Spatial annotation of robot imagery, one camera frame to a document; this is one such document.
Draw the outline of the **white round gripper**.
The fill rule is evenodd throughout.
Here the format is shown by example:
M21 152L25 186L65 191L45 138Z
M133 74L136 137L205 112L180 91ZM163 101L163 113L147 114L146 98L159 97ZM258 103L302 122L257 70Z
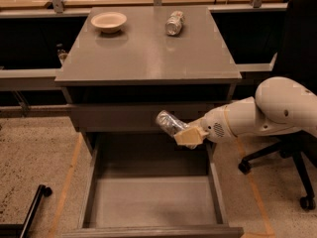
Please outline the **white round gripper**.
M202 144L205 138L214 143L223 143L235 138L228 125L224 107L212 109L203 117L189 122L188 125L189 128L174 135L178 146L197 146Z

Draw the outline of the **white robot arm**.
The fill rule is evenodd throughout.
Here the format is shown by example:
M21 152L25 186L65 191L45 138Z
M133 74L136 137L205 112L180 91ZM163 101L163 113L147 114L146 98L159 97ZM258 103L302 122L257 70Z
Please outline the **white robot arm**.
M317 136L317 95L286 77L263 81L253 97L214 108L176 133L181 146L205 139L221 143L240 136L274 136L305 131Z

